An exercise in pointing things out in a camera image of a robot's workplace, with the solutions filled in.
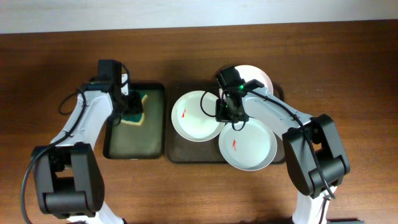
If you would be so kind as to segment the green yellow sponge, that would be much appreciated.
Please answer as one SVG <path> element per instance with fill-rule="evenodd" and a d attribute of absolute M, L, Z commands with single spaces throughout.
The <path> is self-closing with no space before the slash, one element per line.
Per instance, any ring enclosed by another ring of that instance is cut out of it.
<path fill-rule="evenodd" d="M 148 96 L 146 93 L 139 91 L 131 92 L 129 96 L 133 96 L 132 109 L 128 113 L 123 114 L 121 122 L 133 126 L 141 126 L 145 118 L 144 103 Z"/>

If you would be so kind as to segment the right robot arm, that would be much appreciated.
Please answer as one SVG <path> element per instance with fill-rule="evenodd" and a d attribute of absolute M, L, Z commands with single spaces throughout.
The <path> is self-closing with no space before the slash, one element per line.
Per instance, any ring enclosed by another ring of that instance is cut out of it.
<path fill-rule="evenodd" d="M 275 97 L 259 80 L 246 81 L 235 66 L 216 75 L 219 149 L 233 167 L 260 170 L 284 151 L 289 177 L 298 190 L 291 223 L 327 223 L 337 186 L 350 172 L 340 135 L 327 114 L 314 117 Z"/>

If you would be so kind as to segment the white plate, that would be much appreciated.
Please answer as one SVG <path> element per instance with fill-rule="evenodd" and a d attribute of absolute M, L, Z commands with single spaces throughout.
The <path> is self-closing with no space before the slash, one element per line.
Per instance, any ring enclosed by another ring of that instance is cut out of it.
<path fill-rule="evenodd" d="M 257 68 L 252 65 L 230 65 L 221 69 L 221 71 L 229 70 L 230 68 L 234 68 L 239 73 L 240 78 L 244 79 L 245 82 L 249 82 L 251 80 L 257 80 L 261 82 L 265 89 L 256 90 L 256 93 L 260 93 L 264 96 L 270 96 L 274 94 L 273 84 L 269 76 L 260 68 Z"/>
<path fill-rule="evenodd" d="M 265 168 L 277 153 L 275 134 L 257 119 L 235 126 L 225 125 L 220 132 L 218 145 L 228 164 L 245 171 Z"/>
<path fill-rule="evenodd" d="M 173 105 L 172 125 L 183 138 L 193 142 L 205 142 L 215 138 L 224 128 L 224 123 L 214 117 L 218 97 L 203 90 L 182 95 Z"/>

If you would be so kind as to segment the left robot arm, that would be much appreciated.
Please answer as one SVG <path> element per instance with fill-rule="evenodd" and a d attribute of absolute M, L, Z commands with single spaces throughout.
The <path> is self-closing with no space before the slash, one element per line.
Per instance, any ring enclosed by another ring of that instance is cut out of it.
<path fill-rule="evenodd" d="M 143 112 L 130 88 L 130 73 L 117 60 L 102 59 L 98 74 L 79 87 L 68 121 L 47 146 L 31 154 L 25 177 L 33 175 L 39 209 L 70 223 L 125 223 L 104 201 L 104 181 L 93 149 L 106 122 Z"/>

